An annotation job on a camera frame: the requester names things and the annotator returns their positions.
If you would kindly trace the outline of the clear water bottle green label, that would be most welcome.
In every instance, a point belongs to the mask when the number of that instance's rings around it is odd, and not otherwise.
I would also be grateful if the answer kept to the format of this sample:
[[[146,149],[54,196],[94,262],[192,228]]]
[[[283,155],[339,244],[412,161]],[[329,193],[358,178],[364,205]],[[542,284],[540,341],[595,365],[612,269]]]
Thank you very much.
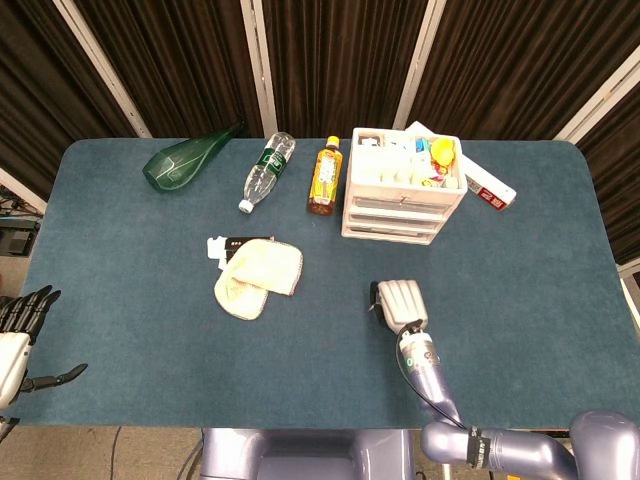
[[[271,136],[246,178],[243,198],[238,205],[241,212],[250,214],[271,193],[295,146],[295,138],[287,132],[277,132]]]

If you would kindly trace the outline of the dark brown curtain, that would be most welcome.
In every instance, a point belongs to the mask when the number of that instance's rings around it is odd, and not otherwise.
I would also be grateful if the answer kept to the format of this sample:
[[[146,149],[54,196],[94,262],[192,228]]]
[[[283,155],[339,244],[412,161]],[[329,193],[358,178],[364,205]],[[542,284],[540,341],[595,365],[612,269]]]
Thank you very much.
[[[261,0],[279,127],[388,128],[434,0]],[[640,47],[640,0],[444,0],[411,120],[558,135]],[[74,0],[155,137],[263,133],[240,0]],[[134,128],[53,0],[0,0],[0,168],[48,198],[63,152]],[[616,261],[640,257],[640,84],[579,142]]]

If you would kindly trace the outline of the black floor equipment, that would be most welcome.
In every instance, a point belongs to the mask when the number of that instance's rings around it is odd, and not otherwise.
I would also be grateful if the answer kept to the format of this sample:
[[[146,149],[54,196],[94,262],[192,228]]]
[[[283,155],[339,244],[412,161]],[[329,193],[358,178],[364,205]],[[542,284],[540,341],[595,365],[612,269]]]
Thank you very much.
[[[0,218],[0,256],[28,257],[40,226],[34,220]]]

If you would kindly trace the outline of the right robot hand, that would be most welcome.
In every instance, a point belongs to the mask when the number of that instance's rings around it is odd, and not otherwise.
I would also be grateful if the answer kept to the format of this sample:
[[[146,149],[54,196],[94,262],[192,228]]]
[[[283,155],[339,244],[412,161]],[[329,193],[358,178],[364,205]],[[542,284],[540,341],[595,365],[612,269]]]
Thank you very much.
[[[428,313],[416,280],[373,281],[369,289],[370,310],[379,323],[394,334],[409,324],[425,330]]]

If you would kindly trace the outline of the grey robot torso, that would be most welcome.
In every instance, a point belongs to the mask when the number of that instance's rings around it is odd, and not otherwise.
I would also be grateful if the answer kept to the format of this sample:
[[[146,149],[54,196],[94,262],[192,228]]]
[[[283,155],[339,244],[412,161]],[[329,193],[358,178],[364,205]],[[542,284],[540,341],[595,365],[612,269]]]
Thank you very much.
[[[204,430],[199,480],[416,480],[403,429]]]

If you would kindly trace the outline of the clear plastic drawer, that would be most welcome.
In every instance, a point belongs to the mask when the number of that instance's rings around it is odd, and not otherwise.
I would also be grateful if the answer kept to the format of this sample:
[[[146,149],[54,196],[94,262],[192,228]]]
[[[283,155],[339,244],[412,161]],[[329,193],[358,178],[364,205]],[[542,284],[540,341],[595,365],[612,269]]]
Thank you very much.
[[[430,243],[435,237],[434,232],[411,231],[397,229],[379,229],[371,227],[347,227],[342,231],[345,237],[384,240],[404,243]]]
[[[424,218],[388,217],[364,214],[350,214],[349,221],[355,223],[371,223],[375,225],[396,228],[420,228],[426,230],[437,229],[441,222]]]
[[[445,215],[449,207],[445,204],[420,203],[405,201],[404,205],[399,205],[399,200],[380,200],[367,197],[354,197],[353,203],[357,207],[382,209],[389,211],[425,213],[432,215]]]

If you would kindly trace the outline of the white plastic drawer organizer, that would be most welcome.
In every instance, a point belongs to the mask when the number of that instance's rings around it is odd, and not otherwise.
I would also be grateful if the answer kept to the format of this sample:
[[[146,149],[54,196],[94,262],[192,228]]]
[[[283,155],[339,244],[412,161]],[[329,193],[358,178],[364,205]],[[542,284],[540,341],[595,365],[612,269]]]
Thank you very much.
[[[455,142],[455,160],[448,167],[438,165],[431,157],[431,142],[439,137]],[[467,180],[461,167],[462,156],[461,142],[457,137],[435,133],[419,122],[414,122],[404,130],[354,129],[347,166],[341,234],[347,227],[362,226],[429,231],[435,233],[434,240],[467,193]],[[410,202],[445,204],[449,210],[445,215],[432,215],[361,208],[354,205],[354,197],[395,201],[406,197]],[[396,228],[350,222],[350,214],[424,218],[438,220],[441,225],[434,230]]]

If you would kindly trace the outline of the tea bottle yellow label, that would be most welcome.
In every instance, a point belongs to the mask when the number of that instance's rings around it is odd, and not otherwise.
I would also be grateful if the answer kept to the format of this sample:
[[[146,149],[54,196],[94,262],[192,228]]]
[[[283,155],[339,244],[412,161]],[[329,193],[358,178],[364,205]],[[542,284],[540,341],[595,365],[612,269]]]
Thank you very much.
[[[307,202],[311,213],[329,216],[334,211],[343,163],[339,147],[340,139],[329,136],[316,156]]]

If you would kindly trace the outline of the white frame pole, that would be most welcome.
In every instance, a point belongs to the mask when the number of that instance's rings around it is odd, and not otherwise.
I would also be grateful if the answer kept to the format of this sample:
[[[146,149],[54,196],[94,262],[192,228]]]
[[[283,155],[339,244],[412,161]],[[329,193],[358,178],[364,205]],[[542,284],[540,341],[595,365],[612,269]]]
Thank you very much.
[[[264,137],[279,131],[262,0],[240,0]]]
[[[35,210],[40,214],[44,214],[46,212],[47,202],[1,167],[0,185],[8,188],[11,192],[23,199],[26,203],[34,207]]]
[[[99,77],[110,92],[139,138],[152,138],[140,111],[129,95],[98,39],[78,9],[74,0],[51,0],[71,33],[88,57]]]
[[[427,2],[396,109],[393,129],[404,129],[406,127],[446,3],[447,0],[428,0]]]
[[[638,84],[640,44],[571,117],[554,139],[577,144]]]

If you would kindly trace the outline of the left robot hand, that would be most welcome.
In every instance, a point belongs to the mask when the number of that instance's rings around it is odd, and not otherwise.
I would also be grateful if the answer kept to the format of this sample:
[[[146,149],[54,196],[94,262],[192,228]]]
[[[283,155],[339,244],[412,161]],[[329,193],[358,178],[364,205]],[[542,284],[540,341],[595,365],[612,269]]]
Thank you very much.
[[[0,411],[12,405],[21,393],[67,384],[88,368],[81,363],[57,376],[28,376],[31,350],[60,295],[60,290],[46,285],[24,296],[0,298]]]

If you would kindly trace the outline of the black and white packaged card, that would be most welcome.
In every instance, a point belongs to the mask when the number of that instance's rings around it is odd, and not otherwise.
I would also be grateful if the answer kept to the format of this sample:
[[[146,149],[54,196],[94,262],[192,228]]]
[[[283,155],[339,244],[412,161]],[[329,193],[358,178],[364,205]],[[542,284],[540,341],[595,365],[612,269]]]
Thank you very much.
[[[223,271],[236,252],[255,237],[223,237],[208,238],[206,242],[207,257],[218,261],[218,268]]]

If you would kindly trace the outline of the green glass vase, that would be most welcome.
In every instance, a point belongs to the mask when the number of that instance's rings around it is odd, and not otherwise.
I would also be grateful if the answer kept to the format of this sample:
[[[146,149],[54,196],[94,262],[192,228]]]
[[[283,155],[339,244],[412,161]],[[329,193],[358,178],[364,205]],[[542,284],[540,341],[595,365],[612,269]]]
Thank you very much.
[[[142,168],[148,183],[161,193],[179,190],[189,184],[245,129],[243,121],[204,136],[190,138],[162,149]]]

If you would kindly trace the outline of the cream knitted cloth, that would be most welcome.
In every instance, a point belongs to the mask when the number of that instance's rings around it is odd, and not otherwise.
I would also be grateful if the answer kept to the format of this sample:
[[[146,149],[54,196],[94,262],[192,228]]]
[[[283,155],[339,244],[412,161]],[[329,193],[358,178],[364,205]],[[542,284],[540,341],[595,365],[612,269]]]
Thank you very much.
[[[303,254],[297,247],[251,239],[227,263],[214,285],[214,296],[230,315],[253,321],[261,315],[270,293],[295,293],[302,269]]]

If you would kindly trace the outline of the yellow plastic toy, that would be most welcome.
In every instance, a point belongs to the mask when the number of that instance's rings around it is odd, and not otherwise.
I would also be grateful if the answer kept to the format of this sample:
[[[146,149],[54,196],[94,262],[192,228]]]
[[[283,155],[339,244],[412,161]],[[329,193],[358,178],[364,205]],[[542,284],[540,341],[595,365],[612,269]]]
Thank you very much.
[[[435,163],[448,167],[455,160],[455,142],[449,138],[436,138],[431,142],[430,153]]]

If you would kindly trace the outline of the red and white long box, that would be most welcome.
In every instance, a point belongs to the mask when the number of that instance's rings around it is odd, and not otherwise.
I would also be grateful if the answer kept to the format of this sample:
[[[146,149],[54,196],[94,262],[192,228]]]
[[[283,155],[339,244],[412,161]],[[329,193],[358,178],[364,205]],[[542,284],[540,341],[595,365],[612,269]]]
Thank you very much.
[[[497,211],[507,209],[516,199],[517,192],[475,163],[466,155],[461,157],[461,167],[468,188]]]

